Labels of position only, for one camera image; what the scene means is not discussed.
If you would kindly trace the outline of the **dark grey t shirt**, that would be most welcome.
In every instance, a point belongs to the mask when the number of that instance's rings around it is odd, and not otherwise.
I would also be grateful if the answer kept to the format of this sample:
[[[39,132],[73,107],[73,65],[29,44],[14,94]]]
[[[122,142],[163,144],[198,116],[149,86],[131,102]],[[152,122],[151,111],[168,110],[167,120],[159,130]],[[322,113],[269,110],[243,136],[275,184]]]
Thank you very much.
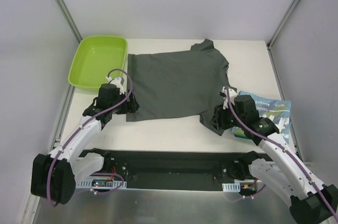
[[[229,86],[229,62],[205,39],[189,50],[155,54],[129,54],[127,73],[139,104],[128,122],[200,117],[200,123],[221,136],[211,125],[214,108],[223,103],[219,92]]]

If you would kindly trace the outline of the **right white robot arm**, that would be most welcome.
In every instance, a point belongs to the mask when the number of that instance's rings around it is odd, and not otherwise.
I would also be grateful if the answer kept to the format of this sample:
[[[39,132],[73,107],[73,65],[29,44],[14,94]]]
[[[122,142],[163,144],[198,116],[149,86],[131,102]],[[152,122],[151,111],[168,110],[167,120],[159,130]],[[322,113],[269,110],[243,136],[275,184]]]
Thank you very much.
[[[239,127],[245,136],[263,150],[279,168],[251,151],[240,160],[238,174],[252,176],[273,190],[289,207],[296,223],[322,223],[337,218],[337,187],[326,185],[290,149],[278,127],[261,117],[250,95],[238,95],[225,87],[220,96],[224,102],[214,108],[210,124],[217,130]]]

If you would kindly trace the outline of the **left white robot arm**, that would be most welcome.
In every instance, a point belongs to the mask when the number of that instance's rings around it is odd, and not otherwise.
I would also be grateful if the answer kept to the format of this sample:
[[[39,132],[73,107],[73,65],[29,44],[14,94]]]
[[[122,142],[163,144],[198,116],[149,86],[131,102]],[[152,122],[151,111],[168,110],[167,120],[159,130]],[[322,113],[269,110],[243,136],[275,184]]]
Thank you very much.
[[[78,125],[66,140],[33,160],[31,194],[49,200],[53,206],[66,204],[77,184],[89,175],[95,172],[108,175],[112,164],[106,151],[94,149],[85,157],[80,154],[113,115],[135,113],[138,109],[132,89],[124,91],[119,83],[101,85],[98,96],[83,111]]]

